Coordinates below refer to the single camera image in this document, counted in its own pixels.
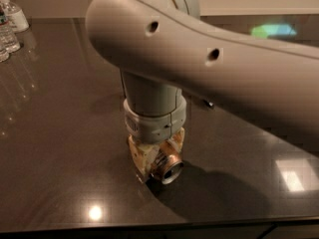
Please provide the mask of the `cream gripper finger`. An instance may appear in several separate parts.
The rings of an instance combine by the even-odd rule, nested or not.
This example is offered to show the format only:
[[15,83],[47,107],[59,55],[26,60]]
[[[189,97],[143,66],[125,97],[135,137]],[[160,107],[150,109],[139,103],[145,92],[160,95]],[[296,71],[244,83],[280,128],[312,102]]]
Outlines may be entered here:
[[170,137],[167,143],[167,151],[169,154],[181,153],[184,142],[185,130],[183,127],[179,129],[172,137]]
[[141,143],[131,134],[128,137],[128,144],[139,180],[142,183],[147,182],[150,178],[161,181],[159,167],[155,164],[160,153],[160,146]]

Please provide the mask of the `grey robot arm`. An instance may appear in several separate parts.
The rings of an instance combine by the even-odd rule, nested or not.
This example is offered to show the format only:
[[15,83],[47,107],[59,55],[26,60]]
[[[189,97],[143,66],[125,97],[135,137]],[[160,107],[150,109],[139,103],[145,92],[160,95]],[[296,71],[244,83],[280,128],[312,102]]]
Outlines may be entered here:
[[199,20],[195,0],[93,0],[86,30],[123,73],[129,147],[141,178],[170,183],[180,174],[183,91],[317,151],[316,48],[213,27]]

